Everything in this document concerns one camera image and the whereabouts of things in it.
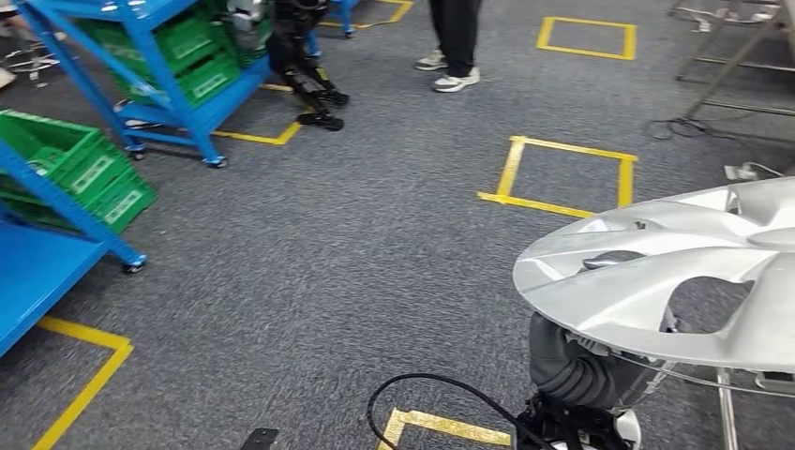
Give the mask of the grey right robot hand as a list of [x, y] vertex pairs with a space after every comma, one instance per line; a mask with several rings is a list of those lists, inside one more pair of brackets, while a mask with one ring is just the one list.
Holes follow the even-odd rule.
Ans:
[[[625, 263], [644, 257], [644, 254], [634, 251], [612, 250], [583, 260], [581, 262], [579, 273], [597, 270], [603, 267], [610, 267], [619, 263]], [[660, 322], [659, 330], [664, 333], [679, 332], [679, 321], [670, 307], [666, 307], [664, 311], [664, 316]]]

